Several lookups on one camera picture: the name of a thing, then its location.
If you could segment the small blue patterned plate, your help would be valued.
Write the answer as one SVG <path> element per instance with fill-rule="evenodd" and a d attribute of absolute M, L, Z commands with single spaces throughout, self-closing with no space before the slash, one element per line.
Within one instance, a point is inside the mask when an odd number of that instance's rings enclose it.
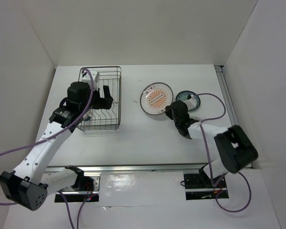
<path fill-rule="evenodd" d="M 201 105 L 200 97 L 196 93 L 188 90 L 179 92 L 175 100 L 184 102 L 189 112 L 196 111 Z"/>

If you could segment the orange sunburst plate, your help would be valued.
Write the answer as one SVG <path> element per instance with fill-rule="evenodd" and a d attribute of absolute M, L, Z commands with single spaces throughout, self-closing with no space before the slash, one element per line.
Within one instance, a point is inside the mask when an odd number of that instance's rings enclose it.
<path fill-rule="evenodd" d="M 140 107 L 148 115 L 160 115 L 174 100 L 171 87 L 162 82 L 148 85 L 141 93 Z"/>

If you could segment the green red rimmed plate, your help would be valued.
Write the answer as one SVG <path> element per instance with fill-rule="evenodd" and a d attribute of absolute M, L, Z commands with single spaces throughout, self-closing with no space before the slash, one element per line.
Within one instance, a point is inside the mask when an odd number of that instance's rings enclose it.
<path fill-rule="evenodd" d="M 82 121 L 83 121 L 83 122 L 88 122 L 88 121 L 91 120 L 91 118 L 92 118 L 92 112 L 91 112 L 91 110 L 89 110 L 89 111 L 83 116 Z"/>

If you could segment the small beige speckled dish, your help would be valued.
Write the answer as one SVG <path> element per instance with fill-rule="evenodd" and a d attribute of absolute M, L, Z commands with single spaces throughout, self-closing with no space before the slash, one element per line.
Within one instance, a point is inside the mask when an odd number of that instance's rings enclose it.
<path fill-rule="evenodd" d="M 190 116 L 190 118 L 194 119 L 195 122 L 201 122 L 201 118 L 197 117 L 197 116 Z"/>

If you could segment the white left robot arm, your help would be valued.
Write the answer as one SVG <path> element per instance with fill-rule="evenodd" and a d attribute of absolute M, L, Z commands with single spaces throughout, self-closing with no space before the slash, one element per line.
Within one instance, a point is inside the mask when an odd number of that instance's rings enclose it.
<path fill-rule="evenodd" d="M 66 166 L 60 172 L 43 176 L 48 164 L 61 145 L 71 136 L 83 116 L 91 109 L 110 109 L 113 98 L 109 86 L 99 89 L 84 82 L 73 82 L 67 97 L 49 118 L 39 142 L 32 147 L 25 159 L 11 172 L 2 172 L 0 186 L 5 197 L 31 211 L 39 209 L 46 197 L 65 187 L 73 190 L 92 191 L 94 180 L 75 166 Z"/>

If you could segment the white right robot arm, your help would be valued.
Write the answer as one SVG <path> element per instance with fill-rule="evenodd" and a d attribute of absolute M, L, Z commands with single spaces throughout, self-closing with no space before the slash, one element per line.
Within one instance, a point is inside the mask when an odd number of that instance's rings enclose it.
<path fill-rule="evenodd" d="M 205 124 L 188 114 L 187 104 L 173 102 L 165 108 L 179 134 L 204 141 L 208 163 L 199 170 L 203 187 L 216 186 L 227 173 L 236 174 L 258 158 L 258 152 L 239 125 L 229 128 Z"/>

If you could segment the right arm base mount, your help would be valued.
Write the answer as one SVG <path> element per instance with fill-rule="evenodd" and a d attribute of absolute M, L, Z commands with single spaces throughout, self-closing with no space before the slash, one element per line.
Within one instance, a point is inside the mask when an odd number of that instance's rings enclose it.
<path fill-rule="evenodd" d="M 184 174 L 180 185 L 185 188 L 186 200 L 215 199 L 217 194 L 219 194 L 218 198 L 229 198 L 224 178 L 216 187 L 213 187 L 207 175 Z"/>

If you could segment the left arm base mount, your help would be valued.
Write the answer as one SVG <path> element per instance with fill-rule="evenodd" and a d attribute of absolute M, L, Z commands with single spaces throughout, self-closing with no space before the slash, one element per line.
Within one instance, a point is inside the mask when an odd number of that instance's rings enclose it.
<path fill-rule="evenodd" d="M 84 175 L 90 180 L 82 187 L 74 189 L 71 186 L 66 186 L 61 189 L 68 203 L 82 203 L 86 197 L 88 197 L 88 202 L 99 201 L 101 174 L 85 172 Z"/>

